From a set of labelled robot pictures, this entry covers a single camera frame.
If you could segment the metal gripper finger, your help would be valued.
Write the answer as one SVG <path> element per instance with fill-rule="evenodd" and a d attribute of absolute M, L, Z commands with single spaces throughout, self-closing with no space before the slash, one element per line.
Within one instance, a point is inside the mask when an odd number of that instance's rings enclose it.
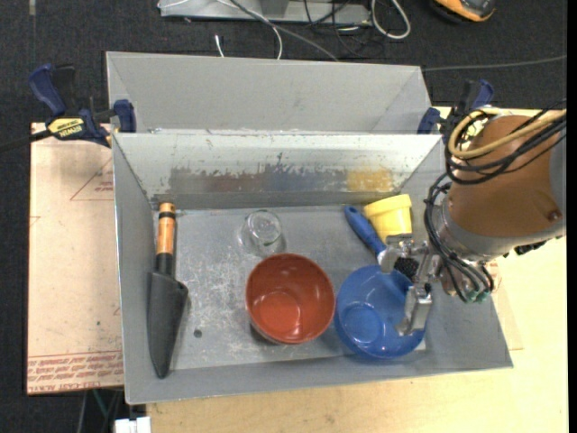
<path fill-rule="evenodd" d="M 432 303 L 429 284 L 410 286 L 405 297 L 403 318 L 396 325 L 398 333 L 408 336 L 415 331 L 424 330 Z"/>
<path fill-rule="evenodd" d="M 417 273 L 426 248 L 412 236 L 389 236 L 380 253 L 380 269 L 385 272 Z"/>

